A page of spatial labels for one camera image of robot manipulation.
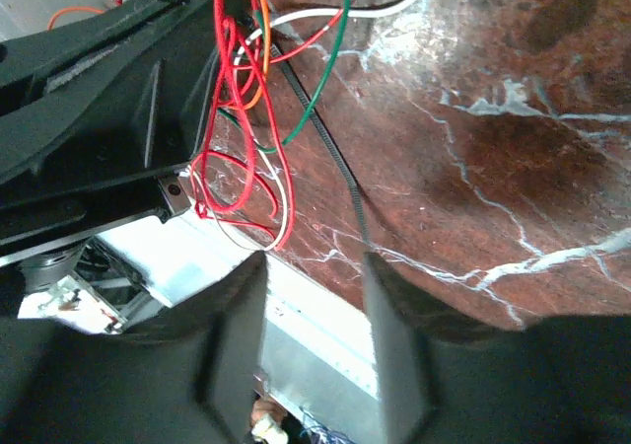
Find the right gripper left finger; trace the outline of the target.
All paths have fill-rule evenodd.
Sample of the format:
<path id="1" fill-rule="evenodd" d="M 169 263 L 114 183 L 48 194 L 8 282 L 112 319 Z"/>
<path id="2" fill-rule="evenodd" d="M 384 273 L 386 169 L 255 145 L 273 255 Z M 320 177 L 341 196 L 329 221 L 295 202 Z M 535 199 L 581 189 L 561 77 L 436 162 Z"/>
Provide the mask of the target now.
<path id="1" fill-rule="evenodd" d="M 267 260 L 120 334 L 1 321 L 5 443 L 240 443 L 263 333 Z"/>

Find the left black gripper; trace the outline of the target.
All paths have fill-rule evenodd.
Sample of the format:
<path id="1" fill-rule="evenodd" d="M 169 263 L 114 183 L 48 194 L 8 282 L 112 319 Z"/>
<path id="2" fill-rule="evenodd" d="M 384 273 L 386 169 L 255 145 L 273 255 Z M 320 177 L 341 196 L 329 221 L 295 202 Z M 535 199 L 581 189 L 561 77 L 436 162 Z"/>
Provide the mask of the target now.
<path id="1" fill-rule="evenodd" d="M 175 215 L 217 77 L 214 1 L 130 0 L 2 43 L 3 266 Z"/>

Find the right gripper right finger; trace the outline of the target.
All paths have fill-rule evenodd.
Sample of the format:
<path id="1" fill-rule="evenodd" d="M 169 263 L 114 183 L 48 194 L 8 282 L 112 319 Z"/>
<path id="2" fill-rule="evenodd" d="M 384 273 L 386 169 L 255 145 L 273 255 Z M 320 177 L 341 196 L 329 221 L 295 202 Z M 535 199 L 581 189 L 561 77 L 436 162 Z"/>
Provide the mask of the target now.
<path id="1" fill-rule="evenodd" d="M 364 295 L 388 443 L 626 443 L 630 320 L 559 316 L 520 331 L 471 318 L 375 253 Z"/>

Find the aluminium front rail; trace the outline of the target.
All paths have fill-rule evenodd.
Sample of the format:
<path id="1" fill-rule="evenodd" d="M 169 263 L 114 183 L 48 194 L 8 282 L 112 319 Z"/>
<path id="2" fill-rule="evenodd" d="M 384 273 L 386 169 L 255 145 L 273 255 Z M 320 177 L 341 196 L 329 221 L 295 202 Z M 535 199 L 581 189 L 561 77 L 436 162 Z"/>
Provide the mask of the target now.
<path id="1" fill-rule="evenodd" d="M 173 306 L 223 278 L 256 245 L 229 228 L 185 213 L 148 217 L 100 238 Z M 275 256 L 268 256 L 265 333 L 259 359 L 264 389 L 307 428 L 354 443 L 383 440 L 370 325 L 363 313 Z"/>

